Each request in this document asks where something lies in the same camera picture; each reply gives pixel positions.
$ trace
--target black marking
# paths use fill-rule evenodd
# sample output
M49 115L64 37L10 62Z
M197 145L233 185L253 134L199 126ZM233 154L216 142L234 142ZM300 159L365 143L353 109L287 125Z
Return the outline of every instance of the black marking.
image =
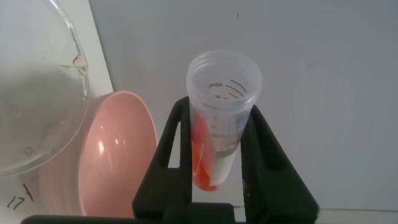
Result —
M236 97L234 94L232 94L232 93L228 93L228 94L235 97L236 99L238 99L238 97Z
M231 82L235 82L235 83L238 84L240 87L242 87L242 89L243 89L245 92L247 92L246 89L245 89L241 84L237 83L237 82L234 81L234 80L231 80Z
M14 206L14 210L22 203L22 202L24 202L24 198L21 198L21 197L18 197L21 201L18 203L18 204L16 204L15 206Z
M12 198L12 200L10 201L10 203L8 203L7 208L10 207L10 204L15 200L15 196Z
M224 127L228 128L228 130L231 130L229 127L227 127L226 125L222 124Z
M27 187L26 187L25 184L24 184L24 187L25 187L25 190L26 190L26 193L25 193L25 194L29 195L30 199L33 201L33 197L32 197L32 195L30 194L30 192L29 192L29 190L27 189Z
M238 91L237 89L235 89L235 88L233 88L233 87L230 87L231 89L234 89L235 91L237 91L242 97L243 97L243 95L242 95L242 93L240 92L240 91Z

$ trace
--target black stand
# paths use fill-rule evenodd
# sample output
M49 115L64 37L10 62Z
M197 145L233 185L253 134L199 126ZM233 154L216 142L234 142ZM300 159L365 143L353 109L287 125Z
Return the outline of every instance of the black stand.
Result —
M230 204L192 203L189 116L189 99L185 97L174 104L132 203L136 220L36 216L23 223L235 223ZM180 167L168 168L179 122ZM241 153L247 223L315 223L319 211L316 201L256 106L243 132Z

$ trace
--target glass bowl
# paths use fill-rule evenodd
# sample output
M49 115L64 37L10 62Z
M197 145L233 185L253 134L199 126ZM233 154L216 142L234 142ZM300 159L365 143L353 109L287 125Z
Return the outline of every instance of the glass bowl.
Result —
M54 0L0 2L0 177L53 158L79 131L88 65Z

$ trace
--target white wall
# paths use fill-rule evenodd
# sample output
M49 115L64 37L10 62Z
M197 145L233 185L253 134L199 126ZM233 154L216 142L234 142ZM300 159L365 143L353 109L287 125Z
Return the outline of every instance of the white wall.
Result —
M398 1L90 4L114 86L142 96L159 137L190 61L237 50L264 73L257 105L321 207L398 210ZM237 158L225 189L194 200L243 205L240 175Z

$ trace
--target pink bowl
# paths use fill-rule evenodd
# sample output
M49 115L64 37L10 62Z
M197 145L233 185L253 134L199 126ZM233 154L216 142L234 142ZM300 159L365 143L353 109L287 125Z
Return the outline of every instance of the pink bowl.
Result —
M132 218L156 150L153 120L129 91L90 105L79 138L40 168L41 197L52 214Z

